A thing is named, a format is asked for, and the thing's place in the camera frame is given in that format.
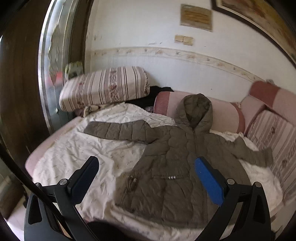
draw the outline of silver bolt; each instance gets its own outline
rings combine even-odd
[[[235,181],[233,179],[229,178],[229,179],[227,179],[227,183],[229,185],[233,185],[233,184],[235,184]]]
[[[262,184],[260,182],[255,182],[255,186],[260,188],[260,187],[262,187]]]
[[[65,185],[67,183],[67,181],[68,181],[67,179],[62,179],[62,180],[60,180],[59,183],[60,183],[60,185]]]

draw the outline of white patterned sheet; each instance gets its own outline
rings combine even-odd
[[[75,128],[63,134],[44,154],[33,172],[33,182],[43,186],[54,185],[63,178],[82,167],[90,156],[96,156],[100,163],[98,174],[92,182],[77,210],[86,221],[105,220],[140,234],[149,240],[195,240],[201,229],[177,229],[162,226],[128,213],[114,205],[117,186],[127,172],[130,171],[142,156],[145,144],[129,141],[105,140],[83,133],[90,121],[124,123],[143,119],[151,127],[174,125],[170,117],[149,113],[132,104],[119,104],[98,111],[84,118]],[[238,134],[220,133],[228,140],[234,140]],[[248,147],[256,150],[256,146],[244,137]],[[260,181],[266,193],[269,209],[275,208],[282,200],[282,192],[278,180],[269,168],[252,166],[241,161],[251,183]],[[233,226],[228,226],[224,236]]]

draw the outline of striped pillow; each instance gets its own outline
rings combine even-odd
[[[259,148],[271,147],[271,170],[281,183],[285,203],[296,198],[296,127],[281,116],[262,111],[250,126],[247,137]]]
[[[88,105],[122,102],[149,95],[148,76],[141,67],[118,67],[80,75],[66,82],[59,105],[73,112]]]

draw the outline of jacket's left sleeve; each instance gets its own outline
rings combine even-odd
[[[128,140],[149,144],[155,141],[157,131],[144,120],[126,123],[90,122],[84,133],[108,140]]]
[[[252,165],[269,167],[273,164],[271,148],[253,151],[246,146],[241,137],[236,138],[234,142],[226,141],[225,146],[236,158],[242,159]]]

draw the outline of blue gripper pad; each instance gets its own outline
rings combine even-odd
[[[195,160],[195,172],[207,190],[212,202],[221,206],[224,201],[223,188],[208,170],[201,158]]]

